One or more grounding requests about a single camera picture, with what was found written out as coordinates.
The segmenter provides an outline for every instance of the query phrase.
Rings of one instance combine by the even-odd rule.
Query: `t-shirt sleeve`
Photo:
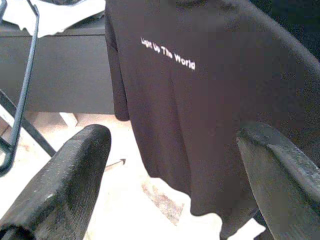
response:
[[[108,1],[106,1],[105,6],[105,40],[111,73],[115,117],[120,121],[128,121],[130,117],[127,106],[127,96],[121,74],[116,35],[108,10]]]

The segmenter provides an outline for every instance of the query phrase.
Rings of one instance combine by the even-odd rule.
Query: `black desk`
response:
[[[113,114],[104,17],[38,40],[26,109]],[[26,30],[0,25],[0,89],[18,103],[31,44]]]

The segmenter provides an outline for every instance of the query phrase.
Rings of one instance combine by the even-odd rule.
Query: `floor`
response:
[[[129,121],[120,122],[113,115],[77,114],[77,126],[68,127],[58,113],[28,112],[26,116],[56,150],[89,124],[107,126],[112,136],[107,165],[126,159],[125,165],[104,173],[85,240],[219,239],[222,221],[217,214],[192,216],[186,194],[148,176]],[[7,128],[2,137],[8,138],[10,131]],[[30,136],[21,135],[14,166],[0,178],[5,193],[0,198],[0,217],[49,160]],[[229,239],[252,240],[263,231],[252,219]]]

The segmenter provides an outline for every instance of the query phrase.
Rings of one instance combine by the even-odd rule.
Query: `white cloth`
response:
[[[55,5],[40,0],[31,2],[36,4],[40,14],[38,38],[62,33],[73,24],[101,13],[106,4],[105,0],[83,0],[75,5]],[[34,34],[36,17],[26,0],[7,0],[3,20]]]

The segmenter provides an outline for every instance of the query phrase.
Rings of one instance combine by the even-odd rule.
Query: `black t-shirt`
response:
[[[257,208],[237,130],[264,122],[304,144],[319,129],[319,62],[246,0],[106,0],[105,13],[116,117],[149,175],[230,236]]]

